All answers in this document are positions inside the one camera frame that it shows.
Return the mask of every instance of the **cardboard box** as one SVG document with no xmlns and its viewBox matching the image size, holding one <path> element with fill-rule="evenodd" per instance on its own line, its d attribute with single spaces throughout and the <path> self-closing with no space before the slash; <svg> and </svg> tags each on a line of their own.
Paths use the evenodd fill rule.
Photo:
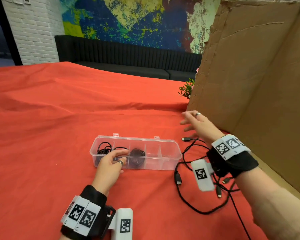
<svg viewBox="0 0 300 240">
<path fill-rule="evenodd" d="M 300 193 L 300 2 L 221 0 L 187 110 Z"/>
</svg>

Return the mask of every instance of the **black door frame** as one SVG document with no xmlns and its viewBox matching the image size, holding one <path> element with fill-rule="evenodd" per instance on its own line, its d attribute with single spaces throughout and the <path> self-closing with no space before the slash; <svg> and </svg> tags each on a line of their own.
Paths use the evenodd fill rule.
<svg viewBox="0 0 300 240">
<path fill-rule="evenodd" d="M 14 64 L 16 66 L 22 66 L 22 60 L 17 48 L 16 41 L 14 40 L 12 30 L 8 21 L 8 17 L 6 15 L 6 12 L 4 10 L 4 6 L 2 4 L 2 1 L 0 0 L 0 25 L 4 34 L 4 37 L 6 38 L 6 42 L 8 44 L 8 48 L 11 53 L 11 57 L 14 61 Z"/>
</svg>

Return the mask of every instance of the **green plant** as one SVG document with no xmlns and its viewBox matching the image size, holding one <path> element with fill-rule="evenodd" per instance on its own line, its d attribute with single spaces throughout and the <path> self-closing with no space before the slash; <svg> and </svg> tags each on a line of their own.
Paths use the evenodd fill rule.
<svg viewBox="0 0 300 240">
<path fill-rule="evenodd" d="M 189 78 L 189 81 L 185 83 L 185 85 L 183 87 L 180 87 L 180 92 L 179 95 L 180 96 L 184 96 L 187 99 L 190 99 L 190 95 L 192 92 L 192 86 L 195 84 L 195 80 L 192 78 Z"/>
</svg>

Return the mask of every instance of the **white brick wall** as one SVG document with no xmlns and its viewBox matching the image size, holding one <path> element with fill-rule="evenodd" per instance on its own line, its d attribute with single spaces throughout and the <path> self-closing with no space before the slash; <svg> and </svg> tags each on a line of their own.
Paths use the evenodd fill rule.
<svg viewBox="0 0 300 240">
<path fill-rule="evenodd" d="M 58 62 L 54 36 L 64 35 L 59 0 L 30 0 L 20 5 L 2 0 L 24 65 Z"/>
</svg>

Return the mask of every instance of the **black sofa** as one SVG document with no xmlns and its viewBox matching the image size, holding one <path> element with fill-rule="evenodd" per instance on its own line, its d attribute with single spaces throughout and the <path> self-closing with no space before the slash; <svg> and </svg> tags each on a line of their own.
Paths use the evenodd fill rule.
<svg viewBox="0 0 300 240">
<path fill-rule="evenodd" d="M 134 76 L 186 82 L 195 78 L 202 55 L 131 44 L 55 36 L 60 61 Z"/>
</svg>

